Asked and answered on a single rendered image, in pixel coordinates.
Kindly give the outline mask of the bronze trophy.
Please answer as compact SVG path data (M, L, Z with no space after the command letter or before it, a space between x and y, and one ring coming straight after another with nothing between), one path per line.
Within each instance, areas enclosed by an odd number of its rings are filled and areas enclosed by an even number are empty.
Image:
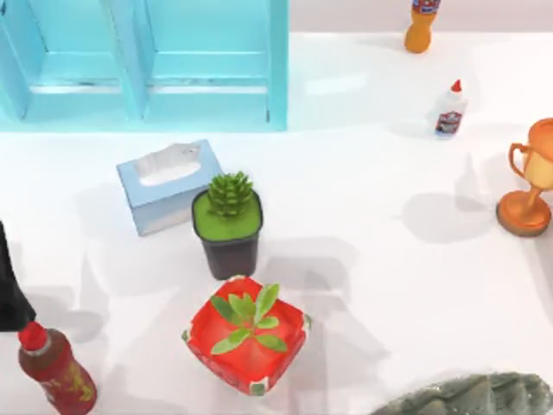
M503 195L496 205L497 219L514 235L536 237L547 229L552 218L541 194L553 190L553 118L537 121L528 131L526 144L511 144L508 162L530 188Z

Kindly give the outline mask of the grey-green rough object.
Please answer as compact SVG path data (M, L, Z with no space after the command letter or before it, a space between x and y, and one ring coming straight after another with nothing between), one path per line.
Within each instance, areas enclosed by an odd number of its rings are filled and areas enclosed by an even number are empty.
M421 387L369 415L553 415L553 389L534 373L475 373Z

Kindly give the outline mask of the black pot with succulent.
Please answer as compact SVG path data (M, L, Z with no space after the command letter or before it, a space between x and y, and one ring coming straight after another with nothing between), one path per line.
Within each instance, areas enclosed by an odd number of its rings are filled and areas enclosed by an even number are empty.
M191 213L194 232L214 278L227 280L254 273L264 213L261 198L246 173L216 175L194 197Z

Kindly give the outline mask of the light blue tissue box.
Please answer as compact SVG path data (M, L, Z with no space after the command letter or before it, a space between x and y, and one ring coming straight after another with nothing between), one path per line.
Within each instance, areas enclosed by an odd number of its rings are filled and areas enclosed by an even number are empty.
M117 171L141 236L189 220L194 197L222 173L206 139L171 144L120 163Z

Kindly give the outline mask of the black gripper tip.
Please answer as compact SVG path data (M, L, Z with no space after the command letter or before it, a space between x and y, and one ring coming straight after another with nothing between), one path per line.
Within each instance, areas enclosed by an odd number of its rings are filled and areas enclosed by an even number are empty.
M0 333L20 332L35 317L35 310L16 280L4 226L0 221Z

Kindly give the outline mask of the light blue rack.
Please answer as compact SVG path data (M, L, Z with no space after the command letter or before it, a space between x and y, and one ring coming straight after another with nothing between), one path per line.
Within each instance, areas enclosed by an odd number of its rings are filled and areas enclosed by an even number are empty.
M289 0L0 0L0 131L283 131Z

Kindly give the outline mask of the red pot with plant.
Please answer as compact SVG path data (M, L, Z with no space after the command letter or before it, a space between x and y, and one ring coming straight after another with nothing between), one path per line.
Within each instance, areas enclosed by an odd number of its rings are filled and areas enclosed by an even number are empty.
M279 284L244 275L226 280L182 333L217 377L250 396L265 395L308 339L312 319L279 298Z

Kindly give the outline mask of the white glue bottle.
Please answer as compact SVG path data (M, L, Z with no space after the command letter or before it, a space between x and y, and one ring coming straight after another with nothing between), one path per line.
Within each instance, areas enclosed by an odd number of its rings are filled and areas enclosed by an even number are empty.
M435 110L435 133L444 137L454 136L461 126L467 103L461 79L458 79L438 101Z

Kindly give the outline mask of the red bottle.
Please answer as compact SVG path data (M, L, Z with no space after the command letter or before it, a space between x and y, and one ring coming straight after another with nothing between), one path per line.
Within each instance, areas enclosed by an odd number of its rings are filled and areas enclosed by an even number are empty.
M41 386L54 409L60 415L87 415L96 404L97 387L74 357L67 337L29 322L18 339L20 368Z

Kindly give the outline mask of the orange bottle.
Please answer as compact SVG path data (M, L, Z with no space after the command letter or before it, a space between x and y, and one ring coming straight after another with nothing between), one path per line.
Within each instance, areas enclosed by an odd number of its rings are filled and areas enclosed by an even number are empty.
M431 28L441 0L412 0L411 23L404 38L404 46L413 54L424 53L431 43Z

